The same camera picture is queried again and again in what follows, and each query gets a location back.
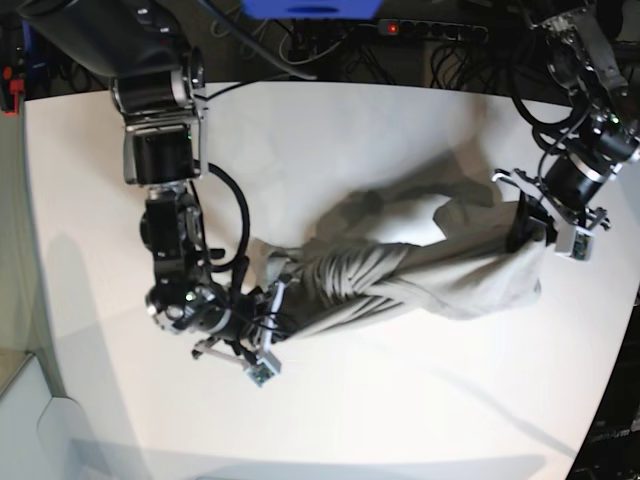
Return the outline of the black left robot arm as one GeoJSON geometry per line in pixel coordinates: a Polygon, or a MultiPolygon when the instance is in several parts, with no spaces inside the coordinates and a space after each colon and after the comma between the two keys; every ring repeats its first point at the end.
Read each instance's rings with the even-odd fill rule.
{"type": "Polygon", "coordinates": [[[566,91],[572,109],[561,121],[534,117],[517,90],[515,65],[508,65],[511,99],[543,154],[532,176],[514,169],[496,170],[492,177],[520,192],[507,248],[516,252],[542,240],[559,256],[587,261],[597,228],[611,227],[607,210],[593,207],[592,199],[639,160],[639,110],[597,20],[595,2],[521,1],[518,8],[530,32],[517,51],[544,40],[550,76],[566,91]]]}

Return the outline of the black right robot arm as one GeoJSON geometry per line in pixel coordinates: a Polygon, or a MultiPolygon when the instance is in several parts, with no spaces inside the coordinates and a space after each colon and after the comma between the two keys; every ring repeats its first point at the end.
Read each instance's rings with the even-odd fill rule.
{"type": "Polygon", "coordinates": [[[214,174],[230,177],[203,157],[205,102],[197,50],[154,30],[126,1],[22,1],[17,13],[90,72],[110,82],[125,122],[123,175],[145,189],[140,235],[153,258],[154,284],[145,298],[154,322],[173,334],[199,331],[194,357],[230,347],[226,360],[247,373],[276,373],[271,353],[279,334],[276,315],[284,287],[242,292],[249,266],[250,216],[237,184],[241,237],[232,259],[206,240],[194,183],[214,174]]]}

